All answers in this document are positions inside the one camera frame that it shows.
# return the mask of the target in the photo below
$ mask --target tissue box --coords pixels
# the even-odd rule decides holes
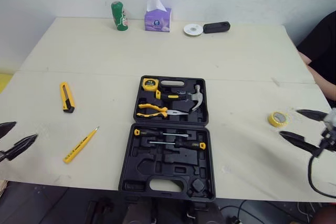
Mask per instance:
[[[166,11],[160,9],[147,11],[145,14],[145,30],[170,31],[171,17],[171,8],[166,8]]]

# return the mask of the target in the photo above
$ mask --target tape measure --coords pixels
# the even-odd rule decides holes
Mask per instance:
[[[155,92],[159,86],[159,80],[158,79],[149,79],[149,78],[143,78],[142,81],[142,88],[144,91],[152,91]]]
[[[283,127],[288,124],[288,121],[288,116],[278,111],[268,116],[268,122],[274,127]]]

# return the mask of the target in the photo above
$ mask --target hammer head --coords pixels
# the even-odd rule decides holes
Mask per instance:
[[[197,101],[197,104],[191,109],[191,111],[197,110],[197,108],[203,102],[203,94],[199,91],[201,88],[200,85],[195,85],[196,93],[191,94],[191,100]]]

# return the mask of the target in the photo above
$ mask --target tool box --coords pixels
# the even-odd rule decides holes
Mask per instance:
[[[119,190],[134,196],[214,200],[205,81],[143,76],[133,117]],[[152,189],[156,179],[170,180],[181,190]]]

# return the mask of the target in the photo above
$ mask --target yellow test pen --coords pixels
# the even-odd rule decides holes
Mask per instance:
[[[90,141],[90,139],[95,135],[97,130],[99,129],[99,126],[95,128],[87,137],[85,137],[75,148],[72,149],[72,151],[63,158],[64,163],[69,164],[74,157],[77,156],[77,154],[84,148],[84,146]]]

